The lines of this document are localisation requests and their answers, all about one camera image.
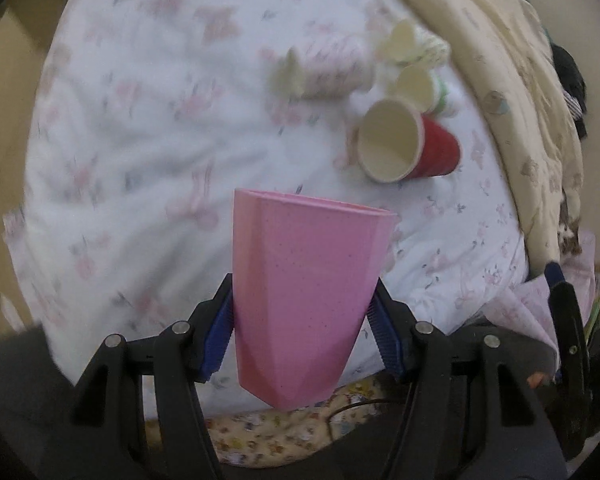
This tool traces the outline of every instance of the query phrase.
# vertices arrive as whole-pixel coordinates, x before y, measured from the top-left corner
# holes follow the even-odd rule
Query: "metal screw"
[[[484,336],[484,344],[489,348],[498,348],[500,346],[500,340],[497,336],[489,334]]]
[[[186,334],[191,326],[186,321],[178,321],[173,324],[171,330],[176,334]]]
[[[433,332],[433,325],[429,321],[419,321],[416,323],[416,330],[420,334],[431,334]]]
[[[120,334],[111,334],[104,339],[104,344],[109,348],[115,348],[120,343],[122,343],[122,336]]]

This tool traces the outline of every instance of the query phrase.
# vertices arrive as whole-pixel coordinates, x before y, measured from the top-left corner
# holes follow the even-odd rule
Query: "white floral bedsheet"
[[[388,186],[352,148],[379,86],[330,102],[270,90],[275,60],[303,38],[388,32],[408,15],[399,0],[69,2],[38,90],[24,215],[6,218],[6,240],[72,381],[109,333],[154,335],[211,297],[231,270],[235,187],[396,211],[383,279],[446,332],[525,279],[516,211],[469,92],[442,121],[460,167]],[[365,323],[340,384],[380,369]],[[206,416],[265,407],[238,386],[233,342],[198,392]]]

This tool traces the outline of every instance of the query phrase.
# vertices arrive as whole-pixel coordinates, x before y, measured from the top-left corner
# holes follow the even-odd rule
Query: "cup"
[[[453,117],[460,110],[459,91],[433,70],[408,66],[395,82],[395,94],[422,114]]]
[[[320,198],[237,189],[234,316],[240,385],[295,410],[335,390],[397,216]]]
[[[451,173],[460,162],[458,140],[400,98],[375,103],[358,131],[360,166],[376,182]]]
[[[451,46],[417,23],[402,20],[381,44],[379,54],[394,63],[435,68],[449,60]]]
[[[283,87],[296,98],[337,98],[374,85],[373,52],[354,35],[328,34],[292,47],[282,67]]]

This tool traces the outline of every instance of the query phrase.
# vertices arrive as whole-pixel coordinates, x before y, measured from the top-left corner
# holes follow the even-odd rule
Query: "ribbed blue pad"
[[[371,299],[366,317],[376,338],[384,367],[395,378],[403,377],[405,370],[402,364],[402,344],[377,294]]]
[[[549,288],[554,288],[558,283],[564,281],[564,274],[560,268],[560,264],[556,262],[549,262],[544,268],[544,277],[549,285]]]
[[[200,367],[200,375],[204,381],[208,381],[211,374],[220,369],[233,331],[234,295],[229,293],[206,333],[204,360]]]

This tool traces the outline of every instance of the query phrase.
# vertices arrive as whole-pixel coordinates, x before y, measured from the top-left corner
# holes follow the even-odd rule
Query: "beige blanket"
[[[405,0],[452,46],[499,148],[532,274],[559,260],[562,190],[580,216],[582,152],[551,47],[524,0]]]

